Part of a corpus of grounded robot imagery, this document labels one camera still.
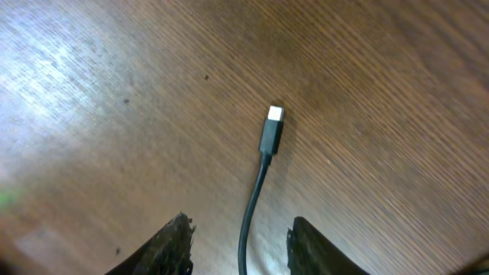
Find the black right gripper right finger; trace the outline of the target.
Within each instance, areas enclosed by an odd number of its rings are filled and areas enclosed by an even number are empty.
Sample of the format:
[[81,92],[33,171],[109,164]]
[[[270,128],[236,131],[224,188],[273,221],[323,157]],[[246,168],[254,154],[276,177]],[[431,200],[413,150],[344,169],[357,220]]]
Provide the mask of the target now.
[[368,275],[301,216],[287,232],[287,256],[291,275]]

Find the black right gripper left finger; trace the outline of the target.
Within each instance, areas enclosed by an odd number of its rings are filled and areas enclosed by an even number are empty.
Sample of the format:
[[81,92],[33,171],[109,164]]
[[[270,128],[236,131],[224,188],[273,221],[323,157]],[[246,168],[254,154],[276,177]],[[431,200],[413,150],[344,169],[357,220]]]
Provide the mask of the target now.
[[195,225],[179,213],[106,275],[191,275]]

